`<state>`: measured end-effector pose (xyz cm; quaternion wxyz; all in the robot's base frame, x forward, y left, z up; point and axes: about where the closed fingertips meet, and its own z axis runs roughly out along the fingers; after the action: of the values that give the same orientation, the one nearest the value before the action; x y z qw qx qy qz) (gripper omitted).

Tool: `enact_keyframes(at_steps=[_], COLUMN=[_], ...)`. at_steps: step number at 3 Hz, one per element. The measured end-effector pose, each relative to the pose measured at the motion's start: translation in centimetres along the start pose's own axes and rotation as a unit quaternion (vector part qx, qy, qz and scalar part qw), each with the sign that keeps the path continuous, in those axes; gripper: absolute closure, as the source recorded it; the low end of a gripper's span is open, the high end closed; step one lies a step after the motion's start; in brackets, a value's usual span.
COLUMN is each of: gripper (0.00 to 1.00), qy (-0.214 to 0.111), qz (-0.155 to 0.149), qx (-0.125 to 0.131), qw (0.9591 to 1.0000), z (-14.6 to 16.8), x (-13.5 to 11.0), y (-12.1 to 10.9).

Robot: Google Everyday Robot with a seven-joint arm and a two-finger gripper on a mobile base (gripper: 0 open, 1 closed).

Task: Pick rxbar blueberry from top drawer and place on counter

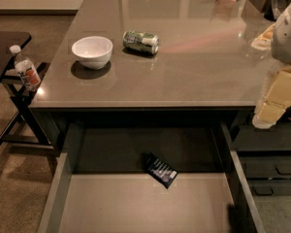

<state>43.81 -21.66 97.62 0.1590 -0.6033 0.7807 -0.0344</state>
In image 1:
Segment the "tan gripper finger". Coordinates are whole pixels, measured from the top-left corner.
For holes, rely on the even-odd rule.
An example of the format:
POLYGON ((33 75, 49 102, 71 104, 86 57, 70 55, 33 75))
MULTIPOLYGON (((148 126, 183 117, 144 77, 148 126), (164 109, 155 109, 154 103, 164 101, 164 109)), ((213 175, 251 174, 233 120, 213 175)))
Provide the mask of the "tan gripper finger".
POLYGON ((252 124, 259 129, 269 129, 291 106, 291 65, 270 71, 256 103, 252 124))

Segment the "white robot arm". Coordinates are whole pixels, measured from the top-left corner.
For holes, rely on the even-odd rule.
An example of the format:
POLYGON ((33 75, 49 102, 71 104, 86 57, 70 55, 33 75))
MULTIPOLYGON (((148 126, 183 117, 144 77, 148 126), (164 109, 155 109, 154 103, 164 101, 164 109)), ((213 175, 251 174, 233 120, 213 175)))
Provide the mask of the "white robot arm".
POLYGON ((273 26, 271 54, 278 63, 264 79, 252 119, 259 129, 274 126, 291 107, 291 3, 273 26))

